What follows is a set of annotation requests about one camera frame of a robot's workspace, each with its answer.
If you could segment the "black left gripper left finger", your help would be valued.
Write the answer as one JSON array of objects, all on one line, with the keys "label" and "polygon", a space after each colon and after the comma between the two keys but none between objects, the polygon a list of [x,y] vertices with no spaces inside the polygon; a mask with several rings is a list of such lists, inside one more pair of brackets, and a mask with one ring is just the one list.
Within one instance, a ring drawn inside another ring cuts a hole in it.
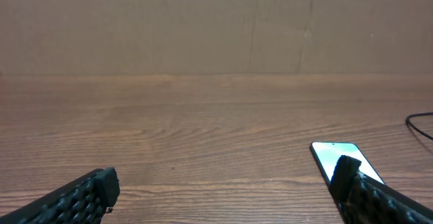
[{"label": "black left gripper left finger", "polygon": [[120,195],[115,168],[95,169],[1,217],[7,224],[100,224]]}]

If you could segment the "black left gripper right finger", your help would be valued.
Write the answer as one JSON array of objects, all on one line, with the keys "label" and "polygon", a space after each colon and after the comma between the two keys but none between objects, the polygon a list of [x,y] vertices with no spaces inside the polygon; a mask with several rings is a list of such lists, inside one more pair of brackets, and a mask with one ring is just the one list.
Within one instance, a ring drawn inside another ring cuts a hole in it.
[{"label": "black left gripper right finger", "polygon": [[329,192],[345,223],[432,224],[432,210],[362,173],[361,161],[341,156]]}]

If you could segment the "blue Galaxy smartphone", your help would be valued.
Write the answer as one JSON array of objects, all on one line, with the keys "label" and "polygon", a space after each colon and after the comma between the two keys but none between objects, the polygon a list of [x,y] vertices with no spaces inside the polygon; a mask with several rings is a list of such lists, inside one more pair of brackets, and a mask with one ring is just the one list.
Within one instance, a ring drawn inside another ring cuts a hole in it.
[{"label": "blue Galaxy smartphone", "polygon": [[341,156],[350,156],[351,158],[360,160],[361,165],[359,170],[385,185],[384,180],[378,175],[377,171],[354,143],[314,141],[309,148],[327,186],[330,185],[337,161]]}]

